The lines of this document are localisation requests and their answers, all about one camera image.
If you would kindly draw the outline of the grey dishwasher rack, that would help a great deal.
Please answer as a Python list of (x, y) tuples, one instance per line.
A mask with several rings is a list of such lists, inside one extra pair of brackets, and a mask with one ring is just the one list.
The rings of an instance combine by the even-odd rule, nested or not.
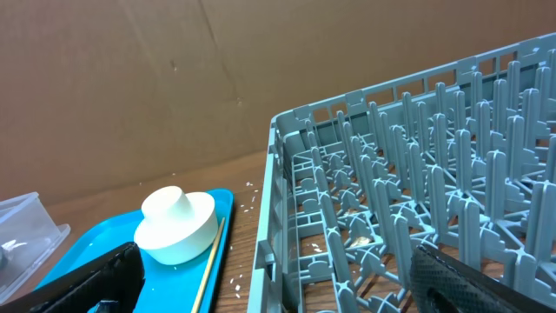
[(555, 304), (554, 34), (272, 119), (249, 311), (399, 311), (418, 245)]

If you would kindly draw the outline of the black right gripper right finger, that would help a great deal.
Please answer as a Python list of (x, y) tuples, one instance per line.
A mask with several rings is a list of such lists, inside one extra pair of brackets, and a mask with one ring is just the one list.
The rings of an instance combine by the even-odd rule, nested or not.
[(428, 245), (414, 249), (410, 286), (418, 311), (425, 313), (555, 311)]

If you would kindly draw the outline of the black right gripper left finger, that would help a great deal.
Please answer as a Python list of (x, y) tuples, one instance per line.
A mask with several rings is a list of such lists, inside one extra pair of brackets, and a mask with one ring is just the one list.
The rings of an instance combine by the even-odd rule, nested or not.
[(144, 284), (140, 249), (128, 242), (3, 304), (1, 313), (131, 312)]

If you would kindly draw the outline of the wooden chopstick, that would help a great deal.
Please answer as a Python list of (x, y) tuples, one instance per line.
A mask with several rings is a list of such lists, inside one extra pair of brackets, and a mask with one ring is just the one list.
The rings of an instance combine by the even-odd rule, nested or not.
[(209, 257), (208, 257), (208, 261), (207, 261), (205, 270), (203, 272), (201, 284), (200, 284), (200, 287), (199, 287), (198, 292), (196, 294), (195, 302), (194, 302), (194, 305), (192, 307), (191, 313), (198, 313), (201, 306), (202, 306), (203, 295), (204, 295), (206, 286), (208, 284), (210, 272), (212, 270), (212, 266), (213, 266), (213, 263), (214, 263), (214, 260), (215, 260), (216, 253), (219, 249), (219, 245), (220, 245), (220, 241), (221, 241), (221, 238), (222, 238), (222, 232), (223, 232), (225, 223), (226, 223), (226, 218), (224, 217), (221, 220), (221, 223), (219, 225), (218, 231), (217, 231), (216, 236), (215, 236), (215, 240), (212, 244), (212, 248), (211, 248), (211, 251), (210, 251), (210, 254), (209, 254)]

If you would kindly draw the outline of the clear plastic bin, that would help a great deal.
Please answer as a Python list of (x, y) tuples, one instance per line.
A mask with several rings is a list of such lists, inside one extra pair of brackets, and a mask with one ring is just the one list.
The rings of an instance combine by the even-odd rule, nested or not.
[(69, 233), (68, 224), (54, 223), (36, 192), (1, 202), (2, 303), (34, 274)]

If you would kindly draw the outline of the pale green bowl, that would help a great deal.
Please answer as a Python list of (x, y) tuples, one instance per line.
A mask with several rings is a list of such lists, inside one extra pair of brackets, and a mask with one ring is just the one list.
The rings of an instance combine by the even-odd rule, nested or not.
[(164, 265), (186, 263), (199, 256), (215, 240), (219, 228), (215, 199), (207, 192), (184, 193), (192, 204), (190, 219), (152, 223), (143, 215), (135, 230), (138, 247)]

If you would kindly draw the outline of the white upturned cup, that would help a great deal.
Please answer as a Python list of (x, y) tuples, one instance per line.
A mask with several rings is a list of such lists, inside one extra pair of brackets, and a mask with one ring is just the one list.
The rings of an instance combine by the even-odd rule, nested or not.
[(152, 223), (185, 221), (193, 216), (192, 204), (180, 187), (167, 186), (142, 202), (144, 217)]

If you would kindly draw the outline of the teal plastic tray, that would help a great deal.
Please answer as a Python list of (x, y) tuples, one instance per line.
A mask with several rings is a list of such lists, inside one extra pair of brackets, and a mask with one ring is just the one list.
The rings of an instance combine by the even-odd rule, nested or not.
[[(220, 283), (222, 259), (227, 253), (234, 195), (230, 190), (214, 189), (208, 192), (215, 199), (215, 213), (219, 222), (225, 222), (219, 248), (210, 271), (200, 311), (210, 312), (214, 295)], [(84, 233), (60, 261), (38, 284), (39, 287), (56, 280), (87, 262), (133, 240), (136, 227), (143, 219), (140, 210), (113, 216)], [(145, 251), (141, 252), (145, 269), (145, 284), (136, 303), (136, 312), (190, 312), (197, 289), (209, 259), (210, 250), (179, 265), (162, 265)]]

